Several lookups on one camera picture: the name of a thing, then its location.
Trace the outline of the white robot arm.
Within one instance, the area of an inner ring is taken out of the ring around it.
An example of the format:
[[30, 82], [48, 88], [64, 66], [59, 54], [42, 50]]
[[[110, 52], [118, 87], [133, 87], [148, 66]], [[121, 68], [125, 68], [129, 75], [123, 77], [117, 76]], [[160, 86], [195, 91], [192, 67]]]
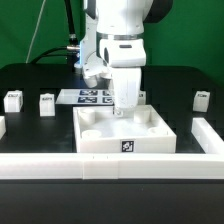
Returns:
[[88, 87], [108, 81], [117, 115], [138, 104], [147, 59], [144, 25], [161, 21], [172, 5], [173, 0], [83, 0], [85, 36], [78, 66]]

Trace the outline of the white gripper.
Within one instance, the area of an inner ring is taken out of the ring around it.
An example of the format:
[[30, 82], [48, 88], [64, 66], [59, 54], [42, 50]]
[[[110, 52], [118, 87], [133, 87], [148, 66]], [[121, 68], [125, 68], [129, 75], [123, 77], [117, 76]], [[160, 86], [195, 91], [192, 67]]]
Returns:
[[115, 116], [125, 117], [124, 110], [136, 107], [140, 84], [141, 69], [139, 67], [112, 69], [112, 98], [116, 107], [113, 108], [113, 114]]

